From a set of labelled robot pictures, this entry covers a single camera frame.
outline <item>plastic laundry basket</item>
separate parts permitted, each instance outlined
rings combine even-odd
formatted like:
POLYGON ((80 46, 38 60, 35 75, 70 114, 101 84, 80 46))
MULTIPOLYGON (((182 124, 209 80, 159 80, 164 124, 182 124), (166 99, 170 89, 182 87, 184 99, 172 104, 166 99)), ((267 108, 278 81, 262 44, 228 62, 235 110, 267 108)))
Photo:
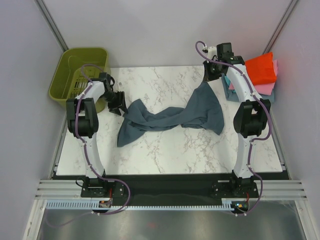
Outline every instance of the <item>plastic laundry basket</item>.
MULTIPOLYGON (((58 67, 55 71, 49 96, 61 106, 66 108, 66 101, 75 98, 87 87, 88 80, 81 74, 81 66, 84 64, 95 64, 105 72, 111 74, 108 63, 108 53, 101 47, 72 48, 63 53, 58 67)), ((99 69, 93 66, 84 68, 84 73, 89 78, 97 78, 99 69)), ((97 113, 105 108, 106 102, 99 99, 95 108, 97 113)))

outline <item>reflective floor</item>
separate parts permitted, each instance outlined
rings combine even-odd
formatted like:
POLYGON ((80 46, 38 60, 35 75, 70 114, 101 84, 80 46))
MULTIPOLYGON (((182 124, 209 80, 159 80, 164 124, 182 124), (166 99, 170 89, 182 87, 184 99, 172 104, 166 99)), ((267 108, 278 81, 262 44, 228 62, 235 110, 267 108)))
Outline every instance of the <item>reflective floor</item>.
MULTIPOLYGON (((53 225, 82 210, 47 210, 53 225)), ((42 223, 39 240, 305 240, 294 202, 261 202, 248 216, 219 211, 127 210, 86 215, 64 227, 42 223)))

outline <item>marble tabletop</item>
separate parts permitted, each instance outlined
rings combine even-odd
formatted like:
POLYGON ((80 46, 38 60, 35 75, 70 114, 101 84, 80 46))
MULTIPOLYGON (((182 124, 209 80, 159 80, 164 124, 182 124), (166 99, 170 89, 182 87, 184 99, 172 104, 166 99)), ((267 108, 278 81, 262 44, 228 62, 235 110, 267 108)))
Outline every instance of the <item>marble tabletop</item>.
MULTIPOLYGON (((167 107, 185 107, 203 78, 203 66, 165 66, 113 68, 112 76, 121 82, 126 104, 141 99, 151 113, 167 107)), ((123 117, 106 108, 98 114, 97 146, 107 175, 117 174, 196 174, 230 173, 236 163, 238 135, 233 118, 239 103, 226 101, 221 80, 209 83, 224 115, 221 135, 211 130, 182 128, 146 132, 138 140, 117 147, 117 135, 123 117)), ((253 169, 256 172, 281 172, 277 151, 270 137, 258 142, 253 169)), ((57 168, 57 175, 84 175, 81 148, 67 132, 57 168)))

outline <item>orange cloth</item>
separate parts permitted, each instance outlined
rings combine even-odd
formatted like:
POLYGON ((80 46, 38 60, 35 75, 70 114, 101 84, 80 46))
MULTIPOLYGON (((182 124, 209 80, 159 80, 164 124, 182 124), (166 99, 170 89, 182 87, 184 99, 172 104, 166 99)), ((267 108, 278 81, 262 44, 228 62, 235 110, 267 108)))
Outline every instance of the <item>orange cloth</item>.
POLYGON ((253 85, 272 84, 277 80, 272 52, 246 61, 245 66, 253 85))

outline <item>blue-gray fabric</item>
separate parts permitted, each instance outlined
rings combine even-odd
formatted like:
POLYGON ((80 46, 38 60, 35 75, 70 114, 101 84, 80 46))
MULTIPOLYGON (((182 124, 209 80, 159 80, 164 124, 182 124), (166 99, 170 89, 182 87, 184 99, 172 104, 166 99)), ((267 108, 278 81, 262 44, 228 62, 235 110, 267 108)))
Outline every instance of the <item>blue-gray fabric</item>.
POLYGON ((153 114, 138 99, 131 103, 118 133, 117 146, 123 147, 147 131, 165 131, 178 125, 183 128, 207 129, 220 135, 225 126, 221 105, 211 87, 202 82, 186 107, 168 107, 153 114))
MULTIPOLYGON (((225 98, 228 100, 228 101, 231 101, 231 102, 239 102, 239 98, 238 98, 238 95, 235 93, 234 90, 230 90, 229 89, 229 86, 225 80, 225 76, 222 75, 222 78, 221 78, 221 81, 222 81, 222 85, 223 85, 223 90, 224 90, 224 95, 225 95, 225 98)), ((263 99, 269 99, 271 103, 274 103, 275 102, 275 93, 274 93, 274 90, 272 90, 272 93, 271 95, 263 95, 263 94, 260 94, 261 97, 263 99)))

